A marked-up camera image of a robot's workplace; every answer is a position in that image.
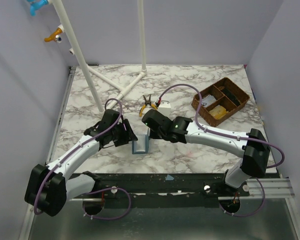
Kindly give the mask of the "blue card holder wallet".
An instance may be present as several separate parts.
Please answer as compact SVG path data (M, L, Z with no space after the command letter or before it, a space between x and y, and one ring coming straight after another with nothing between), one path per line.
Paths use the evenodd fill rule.
M150 131L147 130L143 133L138 133L136 135L137 140L132 141L132 154L133 155L143 155L149 152L150 146Z

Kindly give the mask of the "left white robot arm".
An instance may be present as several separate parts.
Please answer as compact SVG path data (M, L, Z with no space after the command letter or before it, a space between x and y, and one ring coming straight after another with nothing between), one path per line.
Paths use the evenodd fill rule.
M136 139L122 112L107 109L102 119L87 128L64 155L47 165L37 164L32 169L24 200L33 206L36 215L46 213L53 217L68 200L85 194L97 197L101 191L101 178L89 171L78 177L72 177L73 173L109 143L119 147Z

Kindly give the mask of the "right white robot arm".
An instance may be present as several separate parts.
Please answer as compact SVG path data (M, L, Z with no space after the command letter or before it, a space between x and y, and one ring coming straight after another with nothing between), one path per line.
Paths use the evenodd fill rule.
M249 178L263 178L266 174L270 147L261 131L249 133L208 128L190 118L177 116L171 120L157 110L149 110L141 121L150 129L153 139L171 143L199 144L220 149L239 157L239 161L225 173L220 191L231 196Z

